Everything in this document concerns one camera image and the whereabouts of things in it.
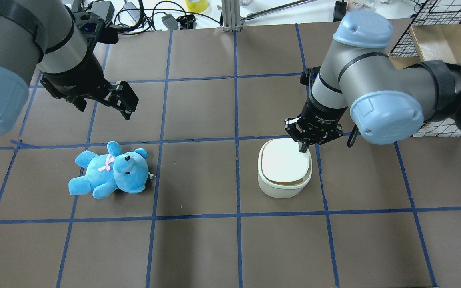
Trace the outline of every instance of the white lid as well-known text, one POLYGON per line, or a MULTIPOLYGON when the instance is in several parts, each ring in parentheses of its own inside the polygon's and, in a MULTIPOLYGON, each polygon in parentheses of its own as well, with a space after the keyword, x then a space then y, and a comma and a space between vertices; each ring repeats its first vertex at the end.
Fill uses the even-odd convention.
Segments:
POLYGON ((294 182, 307 174, 311 155, 308 151, 300 153, 297 142, 284 138, 267 142, 261 158, 262 172, 267 179, 294 182))

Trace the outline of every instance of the gray robot arm segment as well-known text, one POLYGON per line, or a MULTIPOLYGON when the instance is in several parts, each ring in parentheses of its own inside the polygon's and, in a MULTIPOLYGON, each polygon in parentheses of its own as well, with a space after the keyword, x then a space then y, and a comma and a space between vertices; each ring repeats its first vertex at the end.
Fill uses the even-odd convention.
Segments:
MULTIPOLYGON (((113 14, 113 6, 107 10, 113 14)), ((0 135, 13 128, 36 67, 54 98, 80 111, 85 99, 96 100, 128 120, 138 97, 127 82, 110 84, 93 55, 97 42, 117 43, 121 30, 90 10, 72 13, 61 0, 0 0, 0 135)))
POLYGON ((303 75, 310 79, 305 84, 311 95, 302 113, 286 119, 301 152, 342 136, 335 116, 348 106, 362 136, 373 144, 403 140, 424 122, 445 118, 461 129, 461 64, 421 62, 397 70, 384 53, 391 35, 388 20, 372 12, 343 19, 322 66, 303 75), (335 113, 329 116, 329 110, 335 113))

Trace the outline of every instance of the blue teddy bear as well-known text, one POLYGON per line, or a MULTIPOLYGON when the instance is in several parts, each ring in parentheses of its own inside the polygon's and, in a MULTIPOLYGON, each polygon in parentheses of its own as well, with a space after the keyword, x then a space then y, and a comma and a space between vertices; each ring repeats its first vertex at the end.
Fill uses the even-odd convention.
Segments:
POLYGON ((143 148, 123 153, 117 142, 108 143, 108 155, 97 155, 83 151, 76 157, 76 164, 86 168, 86 174, 69 181, 71 195, 85 195, 93 192, 93 197, 103 199, 115 190, 130 194, 145 189, 152 174, 148 172, 147 151, 143 148))

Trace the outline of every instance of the teddy bear ear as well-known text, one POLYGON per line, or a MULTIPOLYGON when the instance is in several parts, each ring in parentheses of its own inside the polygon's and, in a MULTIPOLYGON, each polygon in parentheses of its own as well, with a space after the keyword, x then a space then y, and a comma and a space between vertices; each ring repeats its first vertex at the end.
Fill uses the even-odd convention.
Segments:
POLYGON ((122 155, 122 148, 117 142, 110 141, 108 142, 107 147, 108 147, 108 153, 110 153, 111 155, 113 156, 122 155))
POLYGON ((138 153, 139 155, 142 155, 143 158, 145 158, 147 160, 147 151, 143 148, 138 148, 135 150, 136 153, 138 153))

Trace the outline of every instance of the pink ribbon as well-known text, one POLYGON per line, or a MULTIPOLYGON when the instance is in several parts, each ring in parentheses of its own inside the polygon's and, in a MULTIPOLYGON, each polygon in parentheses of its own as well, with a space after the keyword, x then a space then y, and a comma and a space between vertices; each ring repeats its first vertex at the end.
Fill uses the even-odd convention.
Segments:
POLYGON ((108 157, 106 157, 106 165, 102 166, 101 168, 99 168, 99 172, 102 172, 106 169, 106 171, 110 171, 111 170, 111 167, 110 167, 110 163, 114 162, 115 161, 115 157, 110 157, 110 155, 108 154, 108 157))

